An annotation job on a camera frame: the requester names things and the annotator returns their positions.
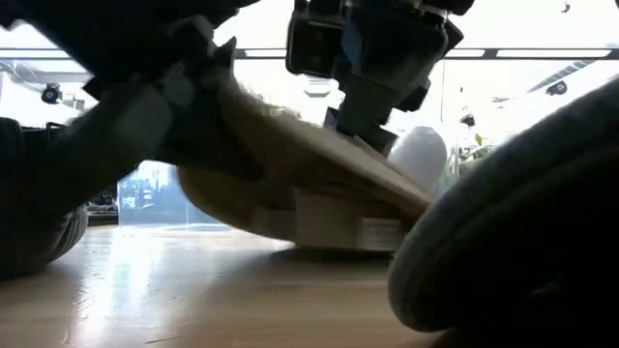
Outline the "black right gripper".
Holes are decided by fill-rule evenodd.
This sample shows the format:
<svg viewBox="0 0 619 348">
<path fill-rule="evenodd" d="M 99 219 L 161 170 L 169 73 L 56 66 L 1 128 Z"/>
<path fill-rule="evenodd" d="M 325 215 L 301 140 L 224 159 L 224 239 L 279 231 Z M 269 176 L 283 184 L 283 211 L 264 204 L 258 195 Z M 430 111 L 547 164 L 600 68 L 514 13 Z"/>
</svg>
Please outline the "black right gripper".
<svg viewBox="0 0 619 348">
<path fill-rule="evenodd" d="M 474 0 L 351 0 L 341 46 L 349 73 L 335 73 L 344 98 L 328 107 L 323 126 L 358 136 L 388 156 L 397 136 L 382 129 L 393 108 L 418 110 L 430 87 L 429 74 L 463 39 L 449 20 Z"/>
</svg>

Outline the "green potted plant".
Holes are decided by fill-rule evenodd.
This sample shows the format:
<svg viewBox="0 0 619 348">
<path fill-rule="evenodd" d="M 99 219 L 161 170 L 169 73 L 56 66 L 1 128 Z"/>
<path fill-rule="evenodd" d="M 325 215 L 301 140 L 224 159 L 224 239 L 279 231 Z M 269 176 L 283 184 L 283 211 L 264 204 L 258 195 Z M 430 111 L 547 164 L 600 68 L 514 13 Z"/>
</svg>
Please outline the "green potted plant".
<svg viewBox="0 0 619 348">
<path fill-rule="evenodd" d="M 449 185 L 470 173 L 494 148 L 493 143 L 476 132 L 459 136 L 449 149 L 444 171 Z"/>
</svg>

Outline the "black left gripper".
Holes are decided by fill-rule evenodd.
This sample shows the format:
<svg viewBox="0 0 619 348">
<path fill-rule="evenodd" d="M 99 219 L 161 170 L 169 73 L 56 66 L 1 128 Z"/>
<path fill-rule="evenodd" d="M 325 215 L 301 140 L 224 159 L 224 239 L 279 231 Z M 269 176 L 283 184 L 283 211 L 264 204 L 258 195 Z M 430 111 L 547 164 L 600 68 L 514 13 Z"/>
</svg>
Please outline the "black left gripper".
<svg viewBox="0 0 619 348">
<path fill-rule="evenodd" d="M 164 75 L 110 87 L 52 140 L 43 202 L 80 205 L 155 155 L 191 104 L 220 104 L 233 79 L 237 40 L 217 45 L 215 26 L 258 1 L 0 0 L 0 26 L 32 25 L 105 81 L 126 79 L 148 55 L 168 57 L 166 35 L 171 43 L 174 61 Z"/>
</svg>

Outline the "white rounded vase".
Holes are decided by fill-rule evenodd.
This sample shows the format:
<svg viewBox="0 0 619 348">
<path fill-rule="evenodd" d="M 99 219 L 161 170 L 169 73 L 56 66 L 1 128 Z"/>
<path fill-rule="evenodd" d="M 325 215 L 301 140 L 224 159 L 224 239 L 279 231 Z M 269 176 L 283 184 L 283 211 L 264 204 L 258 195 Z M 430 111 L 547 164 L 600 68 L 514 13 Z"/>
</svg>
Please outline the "white rounded vase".
<svg viewBox="0 0 619 348">
<path fill-rule="evenodd" d="M 434 194 L 447 163 L 447 146 L 434 128 L 415 127 L 398 140 L 388 159 L 422 189 Z"/>
</svg>

